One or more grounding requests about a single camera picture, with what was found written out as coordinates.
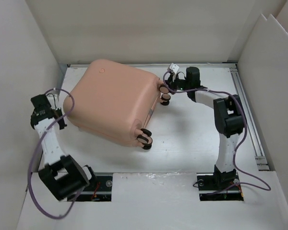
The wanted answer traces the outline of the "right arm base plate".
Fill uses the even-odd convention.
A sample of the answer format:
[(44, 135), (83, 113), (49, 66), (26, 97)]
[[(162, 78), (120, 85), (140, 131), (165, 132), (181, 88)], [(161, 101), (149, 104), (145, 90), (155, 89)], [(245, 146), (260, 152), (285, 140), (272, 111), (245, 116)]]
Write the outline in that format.
[(238, 174), (229, 181), (217, 183), (213, 173), (197, 173), (193, 187), (198, 189), (200, 201), (244, 201)]

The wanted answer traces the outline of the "pink suitcase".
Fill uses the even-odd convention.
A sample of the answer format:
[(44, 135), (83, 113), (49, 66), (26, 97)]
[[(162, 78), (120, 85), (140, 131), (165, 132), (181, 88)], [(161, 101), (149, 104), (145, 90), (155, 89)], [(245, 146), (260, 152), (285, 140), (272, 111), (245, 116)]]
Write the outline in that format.
[(63, 101), (75, 126), (127, 147), (152, 147), (148, 125), (158, 103), (171, 96), (155, 74), (118, 62), (98, 59)]

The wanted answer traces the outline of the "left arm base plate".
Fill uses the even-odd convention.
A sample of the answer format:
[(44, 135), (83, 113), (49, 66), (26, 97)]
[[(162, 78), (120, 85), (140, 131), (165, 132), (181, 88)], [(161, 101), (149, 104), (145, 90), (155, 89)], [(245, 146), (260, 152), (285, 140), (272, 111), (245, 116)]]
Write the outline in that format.
[(113, 174), (98, 173), (97, 183), (91, 183), (76, 198), (76, 202), (110, 202), (112, 198)]

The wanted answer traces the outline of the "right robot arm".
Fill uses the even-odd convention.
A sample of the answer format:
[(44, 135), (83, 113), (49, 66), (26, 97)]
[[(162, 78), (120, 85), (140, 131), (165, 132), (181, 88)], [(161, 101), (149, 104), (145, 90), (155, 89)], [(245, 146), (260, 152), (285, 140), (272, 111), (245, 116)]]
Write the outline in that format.
[(170, 64), (165, 73), (169, 77), (163, 77), (164, 87), (171, 94), (185, 92), (193, 102), (213, 109), (215, 127), (219, 133), (219, 152), (211, 180), (214, 189), (221, 190), (236, 178), (233, 158), (246, 124), (240, 98), (202, 86), (197, 67), (188, 67), (183, 79), (178, 77), (179, 69), (177, 64)]

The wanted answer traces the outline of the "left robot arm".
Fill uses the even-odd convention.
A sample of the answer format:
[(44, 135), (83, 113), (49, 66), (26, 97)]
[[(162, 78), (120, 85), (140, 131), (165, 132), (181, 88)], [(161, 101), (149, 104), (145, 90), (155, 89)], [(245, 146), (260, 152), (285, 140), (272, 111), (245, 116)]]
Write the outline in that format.
[(31, 98), (34, 106), (31, 115), (31, 127), (40, 137), (44, 155), (44, 167), (38, 171), (39, 178), (54, 197), (61, 201), (76, 193), (79, 189), (92, 190), (98, 185), (97, 177), (91, 167), (90, 173), (85, 173), (75, 159), (67, 155), (61, 146), (59, 131), (67, 125), (64, 119), (56, 121), (62, 116), (61, 109), (53, 109), (45, 94)]

